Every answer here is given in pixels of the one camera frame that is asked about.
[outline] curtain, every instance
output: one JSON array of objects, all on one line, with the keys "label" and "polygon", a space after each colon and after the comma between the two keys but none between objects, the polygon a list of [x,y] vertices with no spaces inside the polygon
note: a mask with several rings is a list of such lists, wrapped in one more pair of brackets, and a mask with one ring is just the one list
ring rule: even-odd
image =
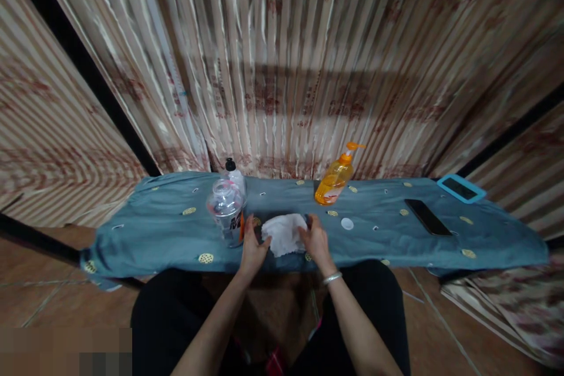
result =
[{"label": "curtain", "polygon": [[547,266],[487,271],[441,293],[524,354],[564,368],[564,249]]},{"label": "curtain", "polygon": [[564,104],[468,179],[545,240],[564,236]]},{"label": "curtain", "polygon": [[166,172],[442,174],[564,79],[563,0],[59,2]]},{"label": "curtain", "polygon": [[145,171],[30,0],[0,15],[0,209],[97,226]]},{"label": "curtain", "polygon": [[[564,104],[469,175],[488,198],[544,239],[564,236]],[[564,249],[550,265],[487,271],[446,284],[442,293],[514,347],[564,367]]]}]

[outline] woman's left hand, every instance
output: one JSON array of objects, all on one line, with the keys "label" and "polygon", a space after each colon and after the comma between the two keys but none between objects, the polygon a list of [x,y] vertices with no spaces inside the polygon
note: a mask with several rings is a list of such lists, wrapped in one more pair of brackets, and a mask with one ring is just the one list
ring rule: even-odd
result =
[{"label": "woman's left hand", "polygon": [[237,274],[241,276],[246,283],[250,284],[255,275],[259,272],[264,263],[268,247],[272,239],[268,237],[265,242],[259,244],[257,236],[254,234],[253,214],[247,216],[245,222],[245,237],[243,241],[243,257],[241,266]]}]

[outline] white tissue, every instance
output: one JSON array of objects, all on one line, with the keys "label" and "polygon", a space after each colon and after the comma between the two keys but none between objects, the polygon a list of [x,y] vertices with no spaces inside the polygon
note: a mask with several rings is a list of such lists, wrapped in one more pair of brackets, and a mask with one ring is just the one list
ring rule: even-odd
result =
[{"label": "white tissue", "polygon": [[285,214],[267,220],[262,226],[263,241],[272,237],[270,250],[275,257],[289,253],[304,253],[306,248],[300,239],[298,227],[307,229],[306,221],[301,214]]}]

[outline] pump dispenser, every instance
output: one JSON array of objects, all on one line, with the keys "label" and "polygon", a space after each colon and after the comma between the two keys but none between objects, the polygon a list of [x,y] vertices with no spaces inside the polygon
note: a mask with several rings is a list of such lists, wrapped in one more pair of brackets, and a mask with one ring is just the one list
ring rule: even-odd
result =
[{"label": "pump dispenser", "polygon": [[366,148],[366,146],[353,142],[347,143],[347,152],[341,154],[341,157],[327,169],[319,188],[315,192],[315,200],[322,206],[334,204],[348,180],[352,178],[354,173],[352,153],[358,148]]}]

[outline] hand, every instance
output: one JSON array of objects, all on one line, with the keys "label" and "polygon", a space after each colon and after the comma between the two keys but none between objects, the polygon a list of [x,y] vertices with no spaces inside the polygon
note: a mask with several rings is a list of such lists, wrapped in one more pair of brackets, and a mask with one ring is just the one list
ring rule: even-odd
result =
[{"label": "hand", "polygon": [[333,263],[331,254],[329,253],[329,241],[327,240],[327,232],[321,226],[319,217],[316,214],[308,214],[311,229],[306,230],[302,227],[298,228],[301,241],[305,245],[305,249],[315,261],[323,277],[328,277],[337,272],[337,267]]},{"label": "hand", "polygon": [[245,222],[245,238],[243,240],[243,257],[241,258],[241,265],[237,274],[243,280],[250,284],[259,272],[260,267],[264,263],[268,247],[270,247],[271,237],[268,237],[265,242],[259,245],[257,236],[254,234],[253,214],[247,216]]}]

